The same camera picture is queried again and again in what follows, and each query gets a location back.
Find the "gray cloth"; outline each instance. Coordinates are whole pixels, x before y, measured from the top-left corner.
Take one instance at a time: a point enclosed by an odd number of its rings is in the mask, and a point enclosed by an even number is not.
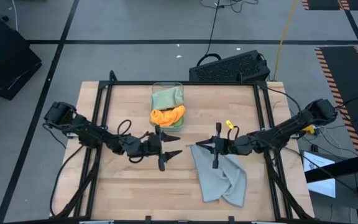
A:
[[[212,169],[214,156],[205,148],[191,145],[191,153],[198,171],[204,202],[218,200],[244,206],[247,176],[242,164],[234,155],[219,155],[219,167]]]

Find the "gray floor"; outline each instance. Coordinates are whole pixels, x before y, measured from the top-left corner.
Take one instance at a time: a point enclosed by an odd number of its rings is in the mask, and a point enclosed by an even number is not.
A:
[[[58,40],[72,2],[17,0],[19,32],[29,40]],[[213,5],[214,1],[203,2]],[[291,5],[291,0],[260,0],[259,5],[245,4],[240,14],[230,9],[219,10],[214,38],[280,39]],[[0,1],[0,14],[7,14],[11,18],[8,24],[14,27],[14,13],[10,7],[10,1]],[[358,25],[358,11],[352,13]],[[202,7],[196,0],[80,0],[68,39],[208,39],[213,16],[213,9]],[[298,1],[287,39],[356,40],[356,37],[343,11],[305,11]],[[314,53],[315,47],[285,45],[282,49],[277,80],[284,82],[287,93],[301,107],[317,98],[333,101]],[[12,101],[0,98],[0,204],[56,48],[56,45],[31,45],[42,59],[43,66]],[[107,79],[111,69],[119,80],[187,80],[188,69],[196,65],[206,48],[204,44],[65,45],[41,118],[54,101],[75,105],[81,82]],[[277,45],[212,45],[210,52],[228,57],[254,49],[264,54],[273,70]],[[293,103],[290,106],[296,111]],[[48,200],[64,151],[42,129],[41,123],[42,120],[31,142],[5,222],[48,217]],[[342,123],[339,118],[330,126]],[[332,129],[331,134],[343,148],[352,149],[345,128]],[[353,156],[330,146],[320,137],[315,142],[337,155]],[[301,149],[309,147],[303,141],[299,141],[299,145]],[[312,199],[316,216],[329,220],[331,205],[318,198]],[[334,207],[334,221],[349,223],[349,218],[348,208]],[[352,222],[357,222],[354,210]]]

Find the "white wire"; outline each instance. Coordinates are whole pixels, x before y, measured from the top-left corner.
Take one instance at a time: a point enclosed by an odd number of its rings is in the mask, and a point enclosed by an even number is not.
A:
[[[324,128],[324,131],[323,131],[323,133],[321,133],[321,134],[324,134],[326,131],[327,131],[327,128],[325,127],[325,126],[320,126],[320,127],[317,127],[318,129],[320,129],[320,128]]]
[[[12,4],[13,4],[13,10],[15,11],[16,31],[19,31],[17,28],[17,11],[16,11],[15,0],[12,0]]]
[[[342,146],[340,145],[340,143],[339,143],[337,140],[334,139],[333,135],[329,132],[329,130],[327,130],[327,132],[328,132],[328,134],[330,135],[330,137],[334,140],[334,142],[335,142],[336,144],[338,144],[338,146],[339,146],[340,148],[342,148]]]

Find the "clear plastic bin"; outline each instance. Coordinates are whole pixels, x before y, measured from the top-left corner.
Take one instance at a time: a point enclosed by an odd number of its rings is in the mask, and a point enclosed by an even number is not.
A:
[[[184,89],[183,89],[183,85],[181,83],[177,83],[177,82],[160,82],[160,83],[154,83],[152,85],[152,94],[154,93],[158,93],[162,90],[167,90],[169,88],[173,88],[173,87],[179,87],[183,93],[183,102],[185,102],[185,99],[184,99]],[[151,110],[153,110],[154,108],[154,103],[153,103],[153,99],[152,99],[152,107],[151,107]],[[183,126],[183,123],[185,121],[184,119],[184,115],[175,123],[175,124],[172,124],[171,126],[166,126],[166,127],[161,127],[161,130],[162,131],[165,131],[165,132],[179,132],[181,130],[181,127]],[[155,124],[153,122],[150,121],[150,124],[152,126],[155,126]]]

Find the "orange cloth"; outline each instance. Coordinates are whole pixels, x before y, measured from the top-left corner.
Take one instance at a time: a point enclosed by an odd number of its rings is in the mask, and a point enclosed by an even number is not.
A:
[[[170,126],[177,122],[185,114],[185,106],[181,105],[173,110],[160,111],[152,110],[150,113],[151,122],[161,126]]]

